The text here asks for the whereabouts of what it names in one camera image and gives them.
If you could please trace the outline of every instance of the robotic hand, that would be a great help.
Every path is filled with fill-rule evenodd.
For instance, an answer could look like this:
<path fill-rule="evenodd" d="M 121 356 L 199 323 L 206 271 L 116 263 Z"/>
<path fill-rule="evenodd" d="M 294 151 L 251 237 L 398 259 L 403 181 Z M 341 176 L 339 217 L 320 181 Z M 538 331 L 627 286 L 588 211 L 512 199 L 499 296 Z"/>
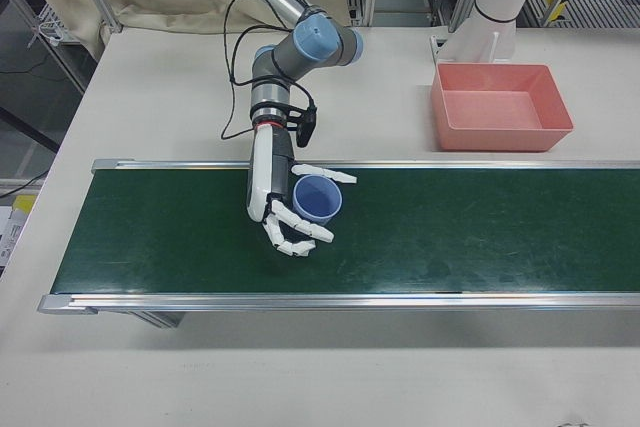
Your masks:
<path fill-rule="evenodd" d="M 331 242 L 333 234 L 303 220 L 287 207 L 289 174 L 324 175 L 343 183 L 355 183 L 356 178 L 295 162 L 289 130 L 295 130 L 297 146 L 306 147 L 315 129 L 316 107 L 313 103 L 307 109 L 292 106 L 290 88 L 315 68 L 357 61 L 363 41 L 357 32 L 337 24 L 321 8 L 306 0 L 266 1 L 293 30 L 278 45 L 260 48 L 253 62 L 250 117 L 254 140 L 247 211 L 252 220 L 263 224 L 278 251 L 307 256 L 315 248 L 313 239 Z M 281 223 L 309 239 L 287 240 Z"/>
<path fill-rule="evenodd" d="M 291 137 L 282 124 L 265 120 L 256 125 L 247 193 L 249 216 L 256 222 L 262 222 L 269 240 L 278 251 L 307 256 L 316 246 L 313 239 L 331 242 L 333 234 L 300 218 L 286 206 L 289 172 L 294 175 L 322 175 L 343 183 L 355 183 L 356 178 L 343 172 L 296 163 Z M 280 222 L 311 239 L 299 242 L 285 239 Z"/>

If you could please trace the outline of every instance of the table surface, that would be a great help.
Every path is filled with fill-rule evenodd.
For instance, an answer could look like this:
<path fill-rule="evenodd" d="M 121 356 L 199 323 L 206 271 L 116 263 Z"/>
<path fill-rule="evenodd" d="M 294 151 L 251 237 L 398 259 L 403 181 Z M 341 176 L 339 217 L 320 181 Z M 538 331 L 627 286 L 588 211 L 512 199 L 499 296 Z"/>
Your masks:
<path fill-rule="evenodd" d="M 363 29 L 363 60 L 305 79 L 320 121 L 304 159 L 637 160 L 640 31 L 518 32 L 546 63 L 575 132 L 546 154 L 438 152 L 428 29 Z M 275 35 L 249 36 L 241 59 Z M 238 77 L 248 75 L 243 63 Z M 640 415 L 640 319 L 619 313 L 47 316 L 96 158 L 246 160 L 228 116 L 220 36 L 112 37 L 0 279 L 6 425 L 627 425 Z M 234 128 L 248 124 L 240 92 Z"/>

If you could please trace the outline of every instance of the conveyor belt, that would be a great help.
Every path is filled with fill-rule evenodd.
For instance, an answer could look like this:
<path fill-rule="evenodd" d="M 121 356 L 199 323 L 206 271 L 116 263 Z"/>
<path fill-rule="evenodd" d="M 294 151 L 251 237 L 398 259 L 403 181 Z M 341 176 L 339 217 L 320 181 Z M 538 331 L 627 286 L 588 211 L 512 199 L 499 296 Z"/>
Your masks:
<path fill-rule="evenodd" d="M 640 292 L 640 170 L 345 170 L 306 259 L 248 219 L 246 171 L 97 171 L 51 293 Z"/>

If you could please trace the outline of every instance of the blue cup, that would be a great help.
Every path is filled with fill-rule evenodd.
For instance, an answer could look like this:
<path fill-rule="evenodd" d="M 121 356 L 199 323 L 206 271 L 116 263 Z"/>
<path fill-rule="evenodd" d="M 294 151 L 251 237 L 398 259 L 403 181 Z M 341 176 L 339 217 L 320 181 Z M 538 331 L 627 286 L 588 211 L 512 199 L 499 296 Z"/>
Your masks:
<path fill-rule="evenodd" d="M 300 217 L 325 225 L 342 207 L 342 193 L 327 177 L 305 175 L 293 187 L 293 207 Z"/>

